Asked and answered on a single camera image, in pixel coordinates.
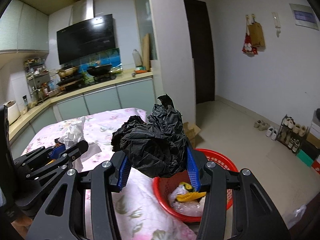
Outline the clear plastic bag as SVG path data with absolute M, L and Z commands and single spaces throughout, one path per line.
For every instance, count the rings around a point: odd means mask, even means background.
M 203 197 L 196 201 L 191 202 L 178 202 L 175 198 L 178 194 L 186 194 L 187 190 L 183 186 L 178 185 L 172 193 L 168 194 L 169 205 L 178 213 L 191 216 L 191 217 L 201 217 L 204 209 L 204 202 L 206 197 Z

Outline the beige slippers pair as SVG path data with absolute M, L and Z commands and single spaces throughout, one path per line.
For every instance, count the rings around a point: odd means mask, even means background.
M 269 124 L 264 122 L 263 120 L 257 120 L 254 123 L 254 128 L 257 128 L 259 131 L 265 131 L 269 128 Z

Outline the green yellow knitted scrubber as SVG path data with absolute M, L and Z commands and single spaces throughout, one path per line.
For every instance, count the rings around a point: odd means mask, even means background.
M 190 184 L 186 183 L 185 181 L 180 182 L 179 185 L 183 186 L 184 189 L 187 190 L 188 192 L 194 192 L 194 188 Z

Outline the white plastic bag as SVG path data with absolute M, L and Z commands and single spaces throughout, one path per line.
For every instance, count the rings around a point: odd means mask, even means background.
M 69 149 L 71 146 L 74 146 L 76 143 L 84 140 L 84 124 L 84 116 L 82 116 L 79 120 L 72 122 L 68 126 L 65 134 L 58 139 L 58 142 L 63 143 L 66 149 Z M 82 171 L 84 169 L 82 163 L 100 152 L 101 148 L 95 142 L 89 142 L 88 151 L 82 154 L 81 157 L 73 161 L 73 168 L 75 168 L 78 172 Z

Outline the black range hood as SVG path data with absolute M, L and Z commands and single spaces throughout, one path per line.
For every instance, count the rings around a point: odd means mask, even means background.
M 116 48 L 113 15 L 98 16 L 57 31 L 59 64 Z

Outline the black shoe rack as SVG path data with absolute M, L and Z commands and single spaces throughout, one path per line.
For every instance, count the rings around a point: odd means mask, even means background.
M 309 127 L 295 122 L 293 117 L 285 115 L 281 121 L 276 141 L 286 146 L 297 155 L 303 142 L 306 141 Z

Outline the yellow spiky plastic brush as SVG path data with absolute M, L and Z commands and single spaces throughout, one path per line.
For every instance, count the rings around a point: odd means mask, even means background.
M 178 194 L 176 196 L 176 200 L 178 202 L 191 202 L 199 200 L 206 196 L 205 192 L 188 192 L 186 194 Z

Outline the large black plastic bag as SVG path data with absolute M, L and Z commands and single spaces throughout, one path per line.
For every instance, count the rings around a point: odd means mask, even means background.
M 187 169 L 187 141 L 181 113 L 167 94 L 158 97 L 148 122 L 129 117 L 112 135 L 114 152 L 123 151 L 132 166 L 150 177 L 170 178 Z

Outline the brass coloured pot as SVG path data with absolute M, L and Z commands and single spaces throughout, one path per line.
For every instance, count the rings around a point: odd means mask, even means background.
M 77 74 L 79 71 L 79 66 L 66 66 L 57 70 L 57 75 L 60 78 L 65 78 L 67 76 L 71 76 L 73 74 Z

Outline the metal spice rack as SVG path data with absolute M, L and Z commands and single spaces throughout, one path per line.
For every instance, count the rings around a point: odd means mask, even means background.
M 24 61 L 24 71 L 30 96 L 37 104 L 43 103 L 49 97 L 51 81 L 50 72 L 42 58 Z

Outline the white intercom handset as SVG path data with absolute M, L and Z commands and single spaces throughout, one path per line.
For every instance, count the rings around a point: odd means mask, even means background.
M 272 17 L 274 20 L 274 26 L 276 28 L 276 36 L 279 37 L 281 33 L 281 24 L 280 24 L 279 15 L 277 12 L 272 12 Z

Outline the red hanging decoration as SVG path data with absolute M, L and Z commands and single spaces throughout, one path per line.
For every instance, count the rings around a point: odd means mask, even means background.
M 258 54 L 257 48 L 252 45 L 252 40 L 249 34 L 248 26 L 246 27 L 246 35 L 244 40 L 244 45 L 242 48 L 242 52 L 248 56 L 254 56 Z

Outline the white sneakers pair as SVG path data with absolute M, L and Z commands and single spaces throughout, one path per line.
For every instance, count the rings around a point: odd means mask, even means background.
M 278 136 L 278 130 L 274 128 L 273 126 L 270 126 L 265 134 L 268 138 L 271 138 L 272 140 L 276 140 Z

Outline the black wok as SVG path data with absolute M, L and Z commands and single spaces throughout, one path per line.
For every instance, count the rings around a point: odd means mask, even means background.
M 87 73 L 93 77 L 104 76 L 110 73 L 112 64 L 105 64 L 100 66 L 89 66 Z

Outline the white rice cooker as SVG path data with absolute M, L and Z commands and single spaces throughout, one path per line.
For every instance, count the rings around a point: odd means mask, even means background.
M 19 117 L 20 111 L 18 109 L 18 104 L 16 101 L 8 101 L 4 104 L 8 109 L 8 122 L 12 125 Z

